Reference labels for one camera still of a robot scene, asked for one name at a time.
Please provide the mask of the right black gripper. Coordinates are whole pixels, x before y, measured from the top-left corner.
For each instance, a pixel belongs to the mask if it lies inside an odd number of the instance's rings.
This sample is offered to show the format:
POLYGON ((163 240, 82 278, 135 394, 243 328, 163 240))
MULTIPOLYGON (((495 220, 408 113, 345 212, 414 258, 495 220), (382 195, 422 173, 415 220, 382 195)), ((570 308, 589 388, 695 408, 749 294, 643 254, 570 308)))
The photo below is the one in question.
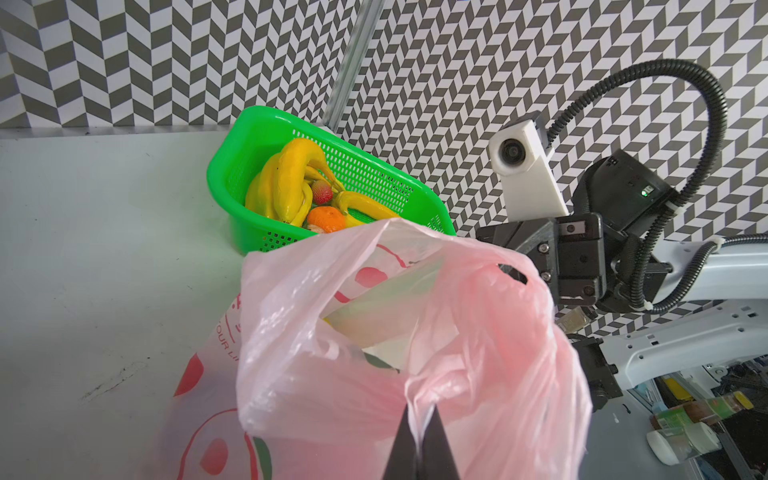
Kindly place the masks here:
POLYGON ((594 306, 605 295, 603 221, 597 213, 479 227, 476 239, 526 255, 558 305, 594 306))

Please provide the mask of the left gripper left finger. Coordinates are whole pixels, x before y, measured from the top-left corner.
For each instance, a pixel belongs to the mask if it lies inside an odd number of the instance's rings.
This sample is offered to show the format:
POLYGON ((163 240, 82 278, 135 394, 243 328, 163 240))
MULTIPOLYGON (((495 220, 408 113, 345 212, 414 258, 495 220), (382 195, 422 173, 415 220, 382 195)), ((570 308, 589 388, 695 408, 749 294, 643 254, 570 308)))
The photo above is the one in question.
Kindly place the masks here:
POLYGON ((382 479, 418 479, 417 446, 409 425, 408 407, 403 411, 382 479))

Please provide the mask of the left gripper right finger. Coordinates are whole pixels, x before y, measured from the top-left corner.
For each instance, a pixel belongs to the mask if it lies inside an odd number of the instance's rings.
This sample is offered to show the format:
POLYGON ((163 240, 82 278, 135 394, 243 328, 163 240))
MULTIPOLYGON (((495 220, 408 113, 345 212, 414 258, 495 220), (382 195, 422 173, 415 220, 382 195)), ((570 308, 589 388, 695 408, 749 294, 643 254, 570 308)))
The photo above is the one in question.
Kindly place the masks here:
POLYGON ((424 428, 419 449, 419 478, 422 480, 459 480, 451 447, 436 406, 424 428))

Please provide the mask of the pink printed plastic bag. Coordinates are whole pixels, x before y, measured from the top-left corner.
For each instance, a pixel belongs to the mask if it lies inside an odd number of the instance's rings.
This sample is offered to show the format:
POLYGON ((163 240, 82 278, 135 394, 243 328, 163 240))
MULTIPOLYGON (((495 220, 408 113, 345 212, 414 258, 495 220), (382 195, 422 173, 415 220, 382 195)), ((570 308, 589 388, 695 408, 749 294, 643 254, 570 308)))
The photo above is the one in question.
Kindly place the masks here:
POLYGON ((398 434, 440 478, 574 479, 592 412, 524 255, 406 220, 248 254, 144 479, 380 479, 398 434))

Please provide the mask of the orange fake tangerine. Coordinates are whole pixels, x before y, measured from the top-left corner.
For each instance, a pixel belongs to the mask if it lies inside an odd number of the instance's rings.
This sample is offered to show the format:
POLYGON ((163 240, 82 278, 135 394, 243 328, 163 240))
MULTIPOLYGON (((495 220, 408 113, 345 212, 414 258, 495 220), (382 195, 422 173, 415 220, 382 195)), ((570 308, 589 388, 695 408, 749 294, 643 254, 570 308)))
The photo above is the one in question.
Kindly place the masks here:
POLYGON ((305 227, 315 233, 334 233, 344 230, 346 219, 344 214, 333 206, 320 206, 310 210, 305 227))

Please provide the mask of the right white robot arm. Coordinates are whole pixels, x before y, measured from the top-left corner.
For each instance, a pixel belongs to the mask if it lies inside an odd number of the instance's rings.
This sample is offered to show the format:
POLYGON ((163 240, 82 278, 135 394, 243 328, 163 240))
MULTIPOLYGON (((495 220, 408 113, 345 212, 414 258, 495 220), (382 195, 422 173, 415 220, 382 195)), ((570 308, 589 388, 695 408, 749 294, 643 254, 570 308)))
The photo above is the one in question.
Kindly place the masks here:
MULTIPOLYGON (((588 319, 628 314, 635 256, 673 193, 666 181, 619 150, 584 172, 570 215, 484 226, 476 236, 526 255, 557 306, 588 319)), ((767 351, 763 234, 661 241, 653 249, 642 291, 645 310, 652 315, 698 300, 714 300, 717 307, 614 340, 575 337, 595 409, 654 378, 767 351)))

